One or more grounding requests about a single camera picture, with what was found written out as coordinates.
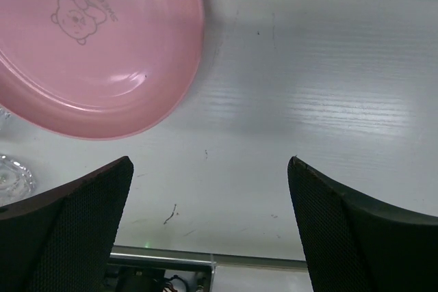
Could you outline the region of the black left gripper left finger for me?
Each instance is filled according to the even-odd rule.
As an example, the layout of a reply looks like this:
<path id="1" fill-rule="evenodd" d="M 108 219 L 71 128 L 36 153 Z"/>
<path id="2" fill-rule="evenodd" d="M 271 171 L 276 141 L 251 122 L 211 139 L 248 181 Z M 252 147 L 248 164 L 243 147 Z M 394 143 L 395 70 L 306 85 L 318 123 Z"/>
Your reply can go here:
<path id="1" fill-rule="evenodd" d="M 1 290 L 98 291 L 132 178 L 124 156 L 1 207 Z"/>

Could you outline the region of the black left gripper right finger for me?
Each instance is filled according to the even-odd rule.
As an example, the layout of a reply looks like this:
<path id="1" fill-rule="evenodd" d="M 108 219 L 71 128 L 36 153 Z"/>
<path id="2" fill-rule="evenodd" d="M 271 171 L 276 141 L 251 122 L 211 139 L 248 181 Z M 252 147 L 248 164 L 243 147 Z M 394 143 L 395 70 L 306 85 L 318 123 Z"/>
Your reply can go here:
<path id="1" fill-rule="evenodd" d="M 437 218 L 288 163 L 289 192 L 314 291 L 436 291 Z"/>

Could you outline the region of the pink plastic plate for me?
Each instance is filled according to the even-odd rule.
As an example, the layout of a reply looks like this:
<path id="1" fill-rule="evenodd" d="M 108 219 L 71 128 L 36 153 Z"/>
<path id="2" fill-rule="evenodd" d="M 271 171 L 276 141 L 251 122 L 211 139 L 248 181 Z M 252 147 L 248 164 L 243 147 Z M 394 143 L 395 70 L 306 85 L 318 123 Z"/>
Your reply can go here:
<path id="1" fill-rule="evenodd" d="M 1 106 L 110 140 L 163 120 L 203 52 L 203 0 L 1 0 Z"/>

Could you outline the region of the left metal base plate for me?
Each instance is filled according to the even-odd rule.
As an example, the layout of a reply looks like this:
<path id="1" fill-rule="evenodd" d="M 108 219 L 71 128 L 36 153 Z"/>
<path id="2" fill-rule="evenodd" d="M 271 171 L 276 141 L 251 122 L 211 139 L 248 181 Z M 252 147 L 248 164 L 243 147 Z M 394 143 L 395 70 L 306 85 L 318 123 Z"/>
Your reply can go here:
<path id="1" fill-rule="evenodd" d="M 211 261 L 113 252 L 100 291 L 211 291 Z"/>

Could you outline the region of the aluminium table edge rail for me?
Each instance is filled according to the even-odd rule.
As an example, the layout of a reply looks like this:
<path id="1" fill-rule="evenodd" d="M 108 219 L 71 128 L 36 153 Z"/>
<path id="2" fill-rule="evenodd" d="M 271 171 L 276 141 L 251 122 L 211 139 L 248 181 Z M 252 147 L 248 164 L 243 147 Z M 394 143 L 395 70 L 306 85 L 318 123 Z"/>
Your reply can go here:
<path id="1" fill-rule="evenodd" d="M 153 248 L 135 248 L 121 245 L 115 245 L 112 248 L 110 258 L 127 261 L 150 261 L 152 263 L 175 263 L 197 266 L 219 265 L 307 271 L 307 264 L 305 261 L 205 252 L 160 250 Z"/>

